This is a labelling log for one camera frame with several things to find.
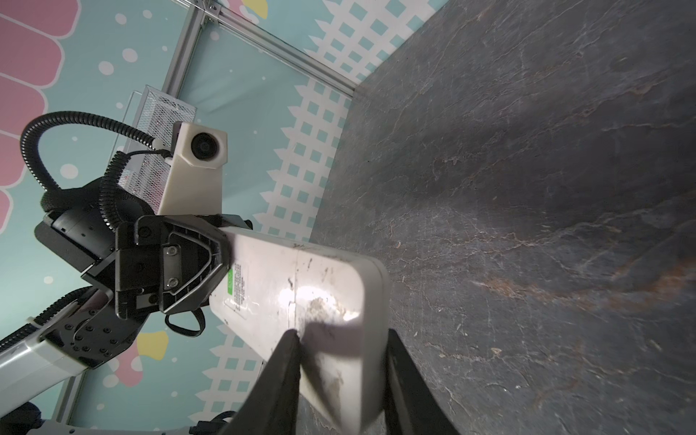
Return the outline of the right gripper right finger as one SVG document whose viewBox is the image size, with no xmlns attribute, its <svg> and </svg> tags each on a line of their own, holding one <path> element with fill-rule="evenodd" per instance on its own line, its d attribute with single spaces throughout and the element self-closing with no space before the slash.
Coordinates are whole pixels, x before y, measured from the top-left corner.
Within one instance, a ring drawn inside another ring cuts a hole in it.
<svg viewBox="0 0 696 435">
<path fill-rule="evenodd" d="M 386 367 L 384 419 L 387 434 L 459 434 L 437 404 L 394 329 L 388 332 Z"/>
</svg>

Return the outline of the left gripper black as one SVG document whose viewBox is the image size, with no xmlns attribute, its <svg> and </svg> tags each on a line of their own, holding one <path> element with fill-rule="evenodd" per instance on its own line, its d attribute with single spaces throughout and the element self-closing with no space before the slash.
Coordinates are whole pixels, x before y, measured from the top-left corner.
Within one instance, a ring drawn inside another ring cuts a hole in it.
<svg viewBox="0 0 696 435">
<path fill-rule="evenodd" d="M 98 208 L 51 211 L 36 239 L 89 286 L 42 313 L 41 338 L 97 368 L 127 351 L 153 312 L 177 315 L 205 304 L 232 263 L 226 215 L 144 216 L 112 232 Z"/>
</svg>

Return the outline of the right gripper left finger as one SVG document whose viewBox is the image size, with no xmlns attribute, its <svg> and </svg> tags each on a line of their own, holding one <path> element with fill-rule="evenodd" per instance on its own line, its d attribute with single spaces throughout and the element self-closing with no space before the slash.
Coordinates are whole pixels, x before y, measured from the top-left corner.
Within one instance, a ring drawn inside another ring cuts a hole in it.
<svg viewBox="0 0 696 435">
<path fill-rule="evenodd" d="M 297 331 L 287 330 L 246 402 L 219 434 L 295 434 L 300 363 Z"/>
</svg>

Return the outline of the white remote control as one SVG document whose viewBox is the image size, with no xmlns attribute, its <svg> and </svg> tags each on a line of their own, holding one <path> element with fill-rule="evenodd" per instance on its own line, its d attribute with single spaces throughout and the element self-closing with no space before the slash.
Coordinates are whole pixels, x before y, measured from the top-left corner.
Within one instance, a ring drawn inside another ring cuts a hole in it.
<svg viewBox="0 0 696 435">
<path fill-rule="evenodd" d="M 300 339 L 300 393 L 341 433 L 381 413 L 391 280 L 379 260 L 226 228 L 233 251 L 212 313 L 269 360 L 281 336 Z"/>
</svg>

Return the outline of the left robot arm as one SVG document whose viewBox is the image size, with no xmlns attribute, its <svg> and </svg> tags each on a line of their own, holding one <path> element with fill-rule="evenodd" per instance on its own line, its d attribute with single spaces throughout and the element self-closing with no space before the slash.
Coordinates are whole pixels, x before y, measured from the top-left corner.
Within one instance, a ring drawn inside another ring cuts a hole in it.
<svg viewBox="0 0 696 435">
<path fill-rule="evenodd" d="M 47 172 L 64 190 L 103 175 L 112 148 L 123 140 L 95 127 L 68 124 L 43 136 L 39 149 Z M 41 244 L 34 227 L 44 217 L 44 190 L 30 172 L 11 194 L 14 209 L 1 208 L 1 333 L 9 334 L 59 297 L 84 287 L 79 271 Z M 207 403 L 206 370 L 212 348 L 224 343 L 219 321 L 206 314 L 203 335 L 174 333 L 153 314 L 132 350 L 85 373 L 70 414 L 71 424 L 99 430 L 165 431 L 209 420 L 237 406 L 235 399 Z"/>
</svg>

